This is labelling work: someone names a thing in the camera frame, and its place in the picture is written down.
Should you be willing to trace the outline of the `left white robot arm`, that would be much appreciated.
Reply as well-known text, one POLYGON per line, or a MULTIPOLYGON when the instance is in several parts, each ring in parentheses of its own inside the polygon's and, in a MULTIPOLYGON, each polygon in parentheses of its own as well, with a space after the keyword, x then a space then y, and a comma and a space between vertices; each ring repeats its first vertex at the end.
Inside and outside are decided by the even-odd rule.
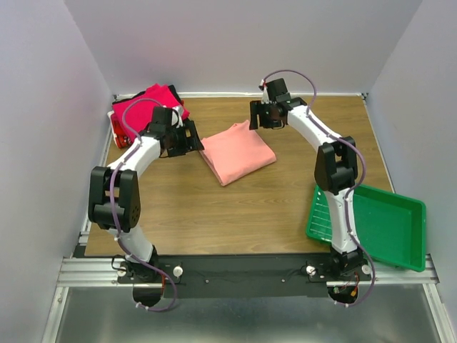
POLYGON ((142 131, 126 128, 134 142, 115 162, 92 169, 89 185, 89 220, 110 232, 134 265, 134 274, 143 282, 158 274, 168 276, 157 264, 155 246, 145 237, 139 225, 141 198, 139 179, 146 169, 165 154, 168 158, 202 151, 196 125, 184 119, 176 109, 157 106, 151 121, 142 131))

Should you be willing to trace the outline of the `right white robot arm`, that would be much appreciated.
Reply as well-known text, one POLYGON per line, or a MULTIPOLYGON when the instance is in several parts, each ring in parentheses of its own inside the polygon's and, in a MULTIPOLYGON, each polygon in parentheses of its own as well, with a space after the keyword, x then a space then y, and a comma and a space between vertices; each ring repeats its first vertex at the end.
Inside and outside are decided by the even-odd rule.
POLYGON ((314 179, 325 195, 331 218, 328 270, 333 278, 346 279, 364 264, 353 212, 360 151, 352 137, 332 131, 312 113, 310 104, 292 97, 284 79, 263 79, 259 89, 262 98, 250 102, 249 129, 280 129, 289 125, 316 151, 314 179))

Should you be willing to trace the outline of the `salmon pink t-shirt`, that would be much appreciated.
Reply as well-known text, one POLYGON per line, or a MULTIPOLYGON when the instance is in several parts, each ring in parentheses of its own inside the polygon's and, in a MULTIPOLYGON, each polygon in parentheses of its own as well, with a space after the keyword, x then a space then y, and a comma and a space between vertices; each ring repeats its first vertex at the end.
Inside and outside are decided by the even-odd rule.
POLYGON ((275 153, 256 131, 249 129, 248 120, 203 138, 201 143, 201 155, 223 187, 276 162, 275 153))

